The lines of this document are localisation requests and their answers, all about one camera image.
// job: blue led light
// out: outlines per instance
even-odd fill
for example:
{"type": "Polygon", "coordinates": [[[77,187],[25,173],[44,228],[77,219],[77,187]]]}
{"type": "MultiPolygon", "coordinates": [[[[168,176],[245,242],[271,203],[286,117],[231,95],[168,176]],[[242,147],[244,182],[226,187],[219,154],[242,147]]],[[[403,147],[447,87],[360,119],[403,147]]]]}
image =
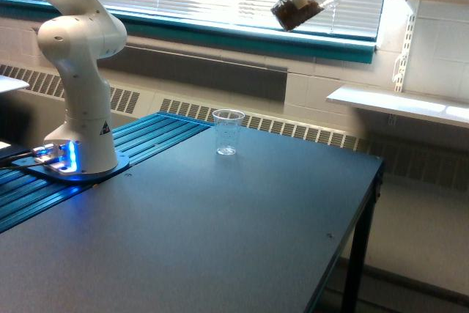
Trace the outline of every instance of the blue led light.
{"type": "Polygon", "coordinates": [[[76,172],[78,167],[75,153],[75,144],[72,141],[68,142],[68,157],[70,159],[70,171],[76,172]]]}

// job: plastic cup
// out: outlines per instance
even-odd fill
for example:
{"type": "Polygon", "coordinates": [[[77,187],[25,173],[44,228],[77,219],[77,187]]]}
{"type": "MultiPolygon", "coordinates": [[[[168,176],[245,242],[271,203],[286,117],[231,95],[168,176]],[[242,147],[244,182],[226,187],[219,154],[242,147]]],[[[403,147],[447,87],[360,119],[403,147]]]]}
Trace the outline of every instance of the plastic cup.
{"type": "Polygon", "coordinates": [[[213,112],[217,153],[234,155],[240,136],[244,113],[238,110],[220,109],[213,112]]]}

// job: teal window frame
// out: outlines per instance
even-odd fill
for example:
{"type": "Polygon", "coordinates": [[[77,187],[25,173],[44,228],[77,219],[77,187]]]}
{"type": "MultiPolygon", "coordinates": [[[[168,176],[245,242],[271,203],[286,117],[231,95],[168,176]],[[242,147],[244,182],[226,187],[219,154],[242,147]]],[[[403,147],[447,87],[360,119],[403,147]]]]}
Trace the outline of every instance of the teal window frame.
{"type": "MultiPolygon", "coordinates": [[[[131,35],[281,58],[319,57],[371,64],[376,49],[376,38],[333,37],[323,34],[289,36],[276,30],[212,26],[201,21],[108,10],[125,24],[131,35]]],[[[47,21],[59,15],[59,11],[46,1],[0,0],[0,16],[3,17],[47,21]]]]}

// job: blue aluminum profile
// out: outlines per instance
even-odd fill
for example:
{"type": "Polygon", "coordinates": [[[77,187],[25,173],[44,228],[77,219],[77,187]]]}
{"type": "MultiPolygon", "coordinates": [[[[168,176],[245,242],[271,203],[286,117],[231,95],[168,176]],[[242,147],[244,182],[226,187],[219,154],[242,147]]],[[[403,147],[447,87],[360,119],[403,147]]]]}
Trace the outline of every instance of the blue aluminum profile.
{"type": "MultiPolygon", "coordinates": [[[[158,113],[113,131],[117,152],[130,157],[130,167],[208,129],[212,124],[158,113]]],[[[0,171],[0,233],[59,204],[92,184],[68,185],[20,170],[0,171]]]]}

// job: black cable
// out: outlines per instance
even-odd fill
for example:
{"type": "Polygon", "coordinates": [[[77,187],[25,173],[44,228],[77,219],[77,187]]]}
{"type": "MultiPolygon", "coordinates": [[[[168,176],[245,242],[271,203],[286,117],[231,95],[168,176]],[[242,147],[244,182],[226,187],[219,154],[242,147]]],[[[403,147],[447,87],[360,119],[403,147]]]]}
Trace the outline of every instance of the black cable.
{"type": "Polygon", "coordinates": [[[3,166],[0,168],[1,170],[21,170],[21,169],[27,169],[27,168],[32,168],[34,166],[42,166],[42,165],[49,165],[49,164],[54,164],[59,161],[58,158],[50,159],[49,161],[43,161],[42,163],[36,163],[36,164],[28,164],[28,165],[18,165],[18,166],[3,166]]]}
{"type": "Polygon", "coordinates": [[[2,158],[0,159],[0,163],[11,163],[12,161],[16,161],[18,159],[26,158],[26,157],[32,157],[33,152],[26,152],[26,153],[21,153],[21,154],[16,154],[16,155],[11,155],[10,157],[2,158]]]}

